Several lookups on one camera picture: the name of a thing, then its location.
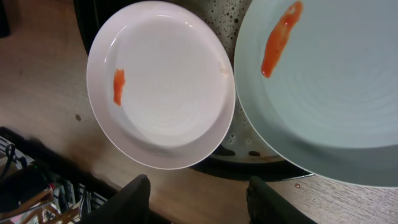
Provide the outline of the white plate bottom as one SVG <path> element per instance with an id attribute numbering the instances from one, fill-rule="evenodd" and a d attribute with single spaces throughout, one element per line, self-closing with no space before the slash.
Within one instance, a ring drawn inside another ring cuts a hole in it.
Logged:
<path id="1" fill-rule="evenodd" d="M 163 170 L 207 158 L 231 125 L 236 90 L 226 51 L 184 7 L 142 1 L 114 13 L 87 61 L 91 108 L 125 155 Z"/>

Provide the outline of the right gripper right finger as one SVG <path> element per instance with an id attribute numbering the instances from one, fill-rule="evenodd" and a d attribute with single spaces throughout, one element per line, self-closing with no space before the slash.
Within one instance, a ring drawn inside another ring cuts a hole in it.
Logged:
<path id="1" fill-rule="evenodd" d="M 246 201 L 250 224 L 315 224 L 257 176 L 249 179 Z"/>

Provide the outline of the pale blue plate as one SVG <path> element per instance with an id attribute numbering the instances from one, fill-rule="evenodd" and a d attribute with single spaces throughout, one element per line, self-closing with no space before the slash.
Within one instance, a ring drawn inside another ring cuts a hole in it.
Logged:
<path id="1" fill-rule="evenodd" d="M 304 1 L 270 77 L 269 35 L 290 1 L 253 1 L 234 54 L 236 91 L 259 137 L 309 172 L 397 187 L 397 2 Z"/>

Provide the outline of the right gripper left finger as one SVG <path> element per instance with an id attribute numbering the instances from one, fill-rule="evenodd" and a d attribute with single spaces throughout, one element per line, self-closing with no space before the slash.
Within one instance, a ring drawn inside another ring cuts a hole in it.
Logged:
<path id="1" fill-rule="evenodd" d="M 143 224 L 149 222 L 150 181 L 138 175 L 81 224 Z"/>

